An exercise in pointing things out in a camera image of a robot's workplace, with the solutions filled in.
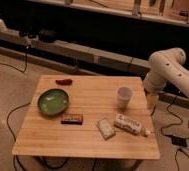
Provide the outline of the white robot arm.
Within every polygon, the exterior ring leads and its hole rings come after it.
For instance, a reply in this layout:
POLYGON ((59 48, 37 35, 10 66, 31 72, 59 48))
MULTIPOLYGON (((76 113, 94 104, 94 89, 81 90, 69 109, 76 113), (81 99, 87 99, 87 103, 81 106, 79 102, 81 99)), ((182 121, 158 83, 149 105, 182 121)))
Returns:
POLYGON ((149 57, 151 69, 143 80, 144 89, 158 94, 170 82, 189 98, 189 70, 183 67, 185 60, 186 53, 181 48, 152 53, 149 57))

